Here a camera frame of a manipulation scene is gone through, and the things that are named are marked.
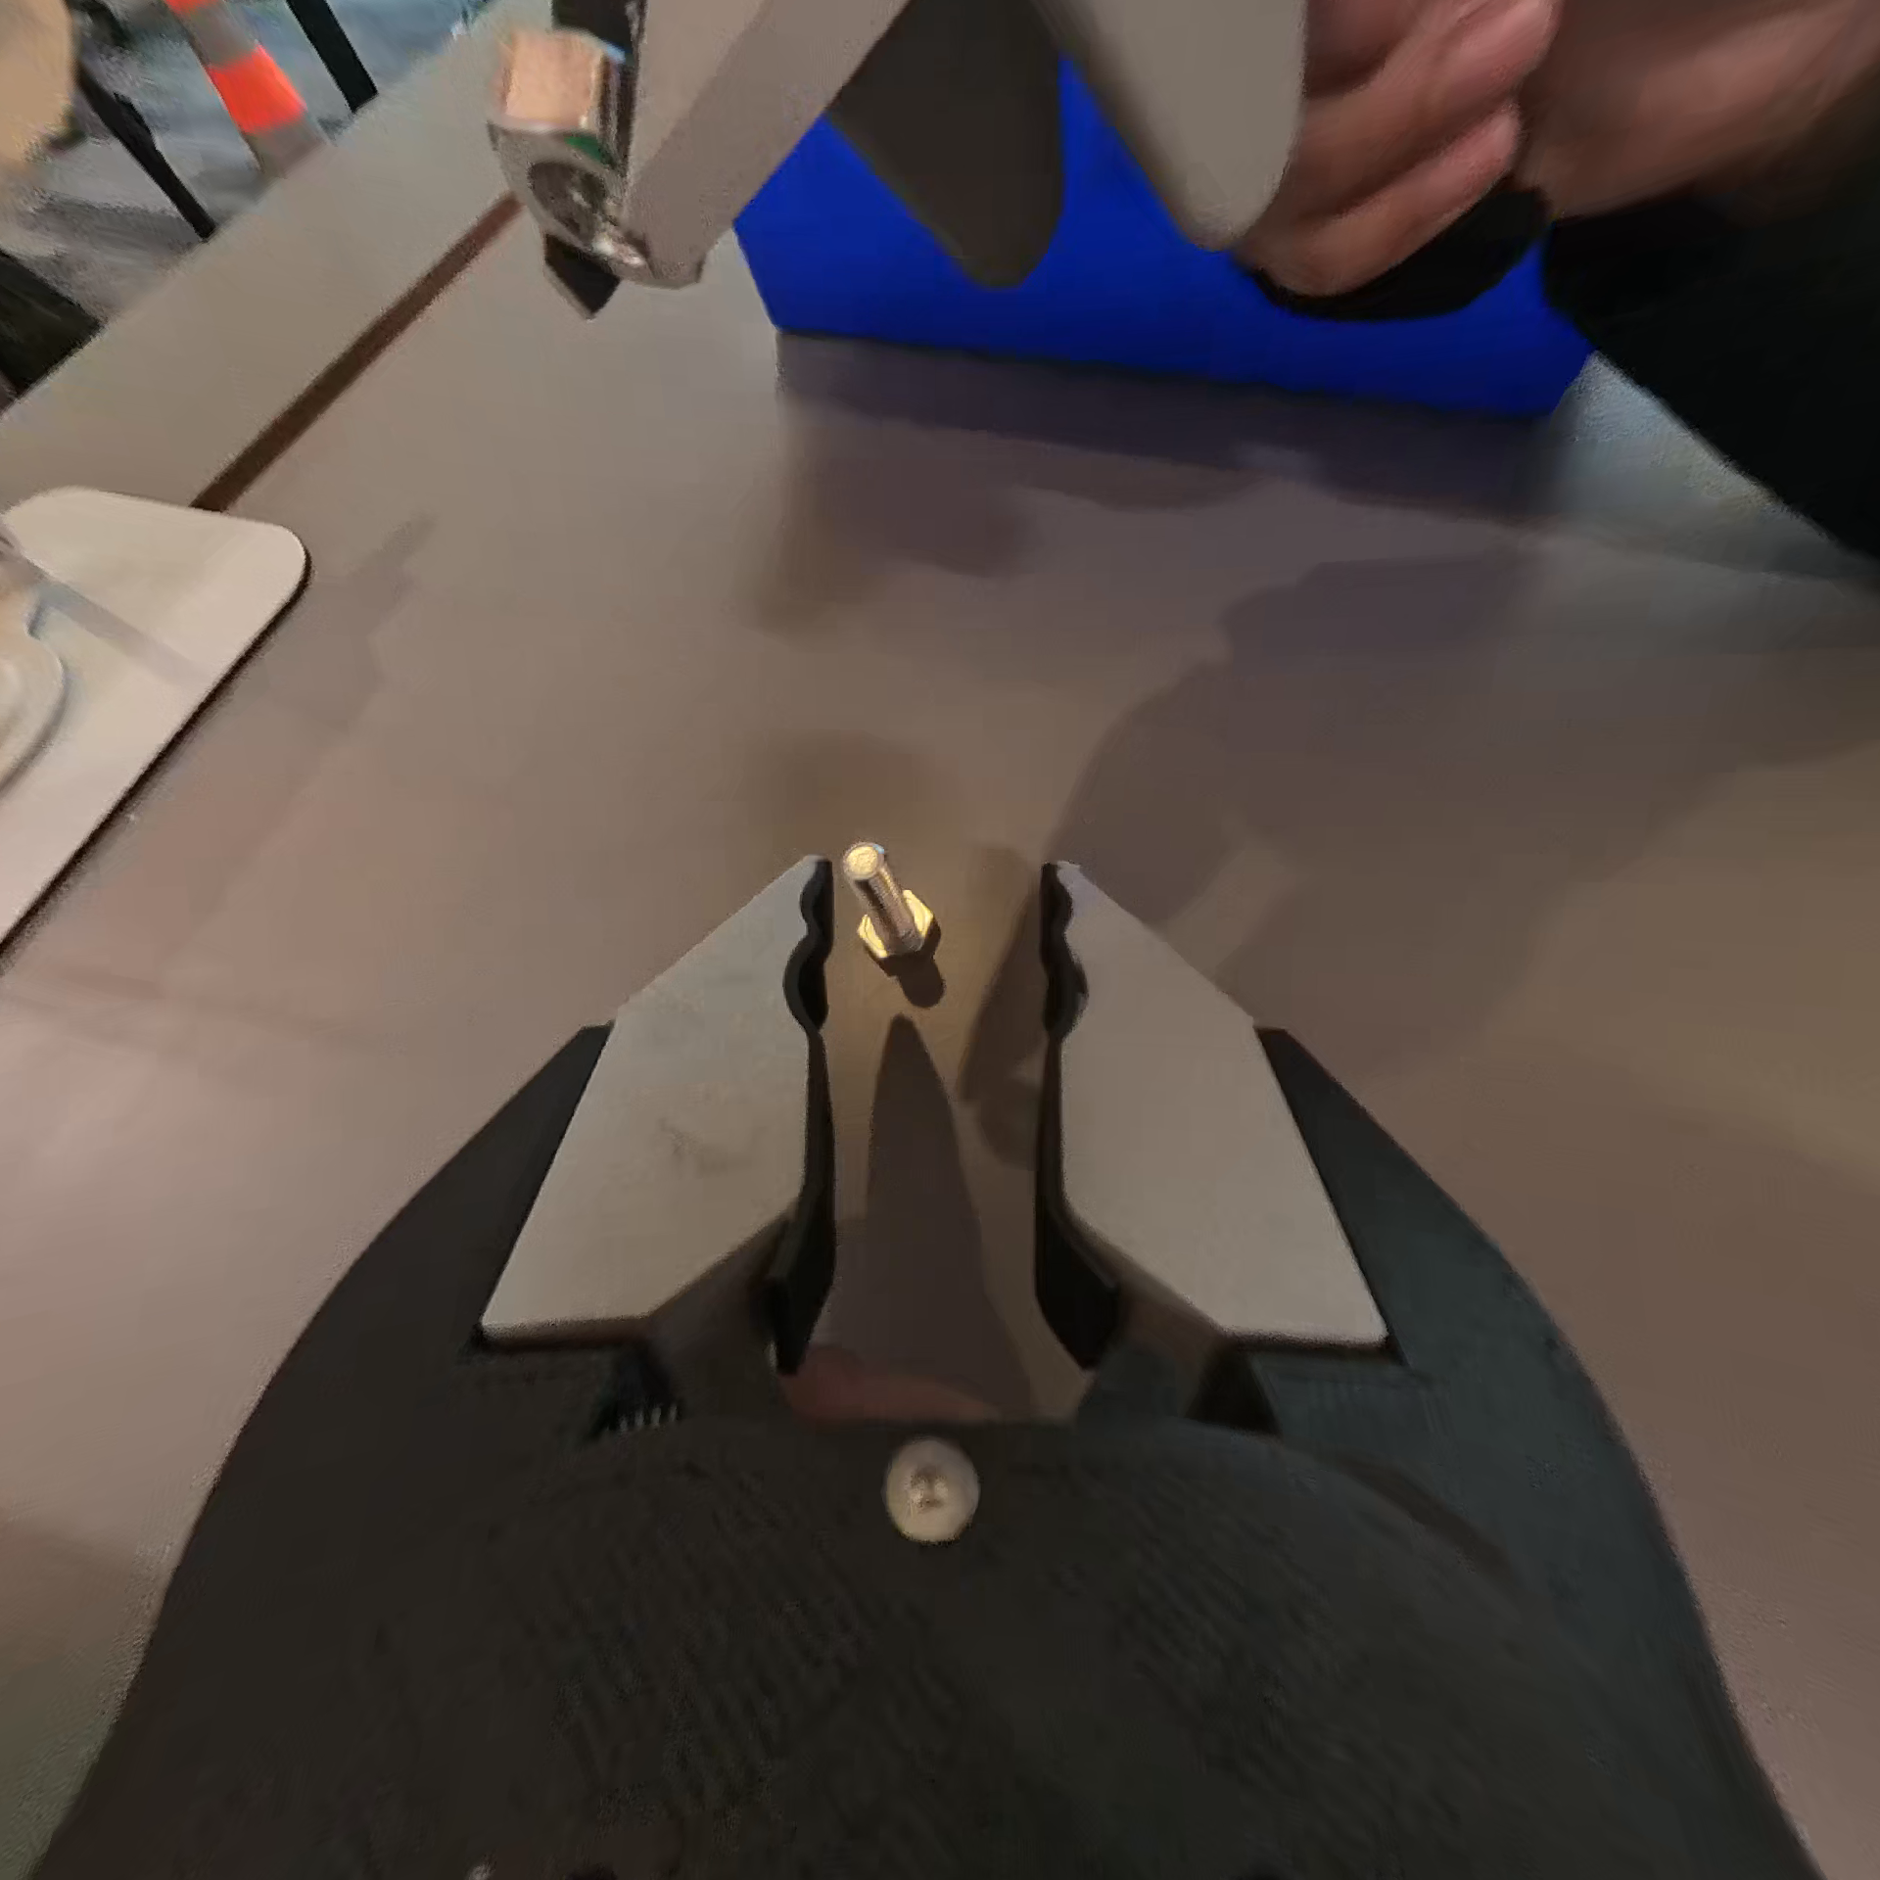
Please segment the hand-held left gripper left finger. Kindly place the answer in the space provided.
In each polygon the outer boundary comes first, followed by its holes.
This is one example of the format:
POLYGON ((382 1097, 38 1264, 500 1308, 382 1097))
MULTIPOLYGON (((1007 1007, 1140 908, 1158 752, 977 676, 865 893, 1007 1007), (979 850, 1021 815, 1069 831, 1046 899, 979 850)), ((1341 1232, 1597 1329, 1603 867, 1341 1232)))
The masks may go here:
POLYGON ((836 1249, 830 923, 807 854, 621 1003, 484 1306, 493 1346, 800 1368, 836 1249))

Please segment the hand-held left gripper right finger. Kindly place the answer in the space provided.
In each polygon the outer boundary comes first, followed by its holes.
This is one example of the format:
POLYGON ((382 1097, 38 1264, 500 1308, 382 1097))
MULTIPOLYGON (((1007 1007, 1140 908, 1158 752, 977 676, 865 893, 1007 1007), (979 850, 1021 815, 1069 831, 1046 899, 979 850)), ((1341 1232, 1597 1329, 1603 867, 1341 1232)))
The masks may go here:
POLYGON ((1033 1277, 1069 1359, 1381 1353, 1387 1324, 1256 1020, 1069 862, 1040 871, 1040 959, 1033 1277))

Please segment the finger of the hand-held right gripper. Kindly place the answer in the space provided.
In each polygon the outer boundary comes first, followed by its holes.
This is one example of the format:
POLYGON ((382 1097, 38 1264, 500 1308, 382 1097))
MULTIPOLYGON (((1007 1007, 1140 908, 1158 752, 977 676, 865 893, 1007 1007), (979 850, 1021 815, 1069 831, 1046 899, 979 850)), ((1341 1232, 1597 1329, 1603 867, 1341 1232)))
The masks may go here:
POLYGON ((581 317, 619 287, 684 289, 835 102, 904 2, 551 5, 593 41, 597 128, 554 133, 545 269, 581 317))

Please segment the steel hex nut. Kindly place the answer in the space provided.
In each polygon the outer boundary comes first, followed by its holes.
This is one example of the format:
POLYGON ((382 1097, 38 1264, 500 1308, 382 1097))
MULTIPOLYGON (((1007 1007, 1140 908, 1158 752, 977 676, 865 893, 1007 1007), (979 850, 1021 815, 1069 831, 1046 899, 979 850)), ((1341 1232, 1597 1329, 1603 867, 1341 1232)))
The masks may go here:
POLYGON ((485 132, 507 189, 554 252, 612 277, 651 276, 627 232, 635 58, 568 26, 507 36, 485 132))

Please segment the blue plastic bin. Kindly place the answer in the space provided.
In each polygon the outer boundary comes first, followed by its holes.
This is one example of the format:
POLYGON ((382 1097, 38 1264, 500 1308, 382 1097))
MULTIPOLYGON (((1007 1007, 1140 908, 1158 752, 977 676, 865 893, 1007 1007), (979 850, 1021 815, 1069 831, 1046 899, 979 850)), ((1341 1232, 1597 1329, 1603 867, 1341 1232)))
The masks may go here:
POLYGON ((1535 252, 1438 317, 1284 311, 1229 256, 1185 242, 1068 64, 1061 139, 1049 249, 1018 287, 982 289, 832 123, 815 123, 735 222, 768 317, 800 337, 1490 417, 1551 414, 1590 356, 1544 303, 1535 252))

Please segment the steel hex bolt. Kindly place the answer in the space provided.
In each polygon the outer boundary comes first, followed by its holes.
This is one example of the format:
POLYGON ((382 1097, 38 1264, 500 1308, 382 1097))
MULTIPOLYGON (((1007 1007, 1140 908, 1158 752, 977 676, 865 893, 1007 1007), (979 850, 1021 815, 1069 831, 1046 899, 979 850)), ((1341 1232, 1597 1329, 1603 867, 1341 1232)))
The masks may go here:
POLYGON ((856 935, 875 963, 892 966, 927 953, 935 932, 933 910, 904 887, 882 843, 860 840, 846 845, 838 872, 862 907, 856 935))

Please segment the person's right hand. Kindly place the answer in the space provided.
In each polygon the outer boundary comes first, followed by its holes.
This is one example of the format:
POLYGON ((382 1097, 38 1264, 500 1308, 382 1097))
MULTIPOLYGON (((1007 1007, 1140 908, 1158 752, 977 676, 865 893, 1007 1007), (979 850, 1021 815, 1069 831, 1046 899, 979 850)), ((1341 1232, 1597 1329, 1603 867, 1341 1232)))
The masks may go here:
POLYGON ((1236 256, 1328 298, 1502 182, 1589 218, 1838 166, 1876 67, 1876 2, 1307 5, 1297 136, 1236 256))

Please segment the orange traffic cone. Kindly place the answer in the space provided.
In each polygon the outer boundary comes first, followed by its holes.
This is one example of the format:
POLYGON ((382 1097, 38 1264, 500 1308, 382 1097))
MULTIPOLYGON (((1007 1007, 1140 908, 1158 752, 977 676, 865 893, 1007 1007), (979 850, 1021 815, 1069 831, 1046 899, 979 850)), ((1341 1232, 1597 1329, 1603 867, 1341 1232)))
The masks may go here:
POLYGON ((165 2, 258 168, 280 178, 324 148, 293 80, 232 2, 165 2))

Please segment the white metal stand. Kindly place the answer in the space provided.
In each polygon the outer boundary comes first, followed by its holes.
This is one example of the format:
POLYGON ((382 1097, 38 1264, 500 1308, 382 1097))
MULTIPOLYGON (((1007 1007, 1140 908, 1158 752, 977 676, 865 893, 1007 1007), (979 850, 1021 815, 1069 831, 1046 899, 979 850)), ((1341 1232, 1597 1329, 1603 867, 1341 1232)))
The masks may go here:
POLYGON ((275 523, 87 485, 1 521, 1 938, 104 831, 310 575, 275 523))

